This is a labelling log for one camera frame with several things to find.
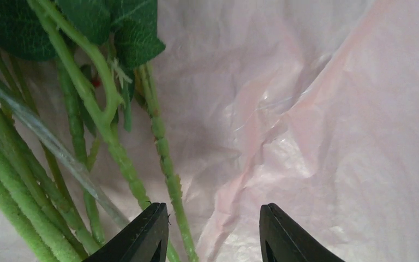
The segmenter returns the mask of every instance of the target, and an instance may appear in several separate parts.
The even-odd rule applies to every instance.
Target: plastic sheet
[[[346,261],[419,261],[419,1],[169,0],[159,20],[155,78],[200,261],[261,261],[271,202]],[[25,70],[69,145],[53,66]],[[172,212],[148,118],[133,110],[121,140]],[[93,175],[130,219],[140,212],[105,148]],[[33,256],[0,213],[10,259]]]

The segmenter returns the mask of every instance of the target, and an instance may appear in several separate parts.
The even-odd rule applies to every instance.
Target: crumpled plastic bag
[[[268,203],[345,261],[419,261],[419,1],[160,1],[159,35],[158,96],[200,261],[261,261]],[[53,65],[25,71],[42,118],[70,145]],[[121,141],[172,213],[149,119],[133,110]],[[106,148],[93,176],[137,216]],[[10,260],[35,261],[0,212],[0,261]]]

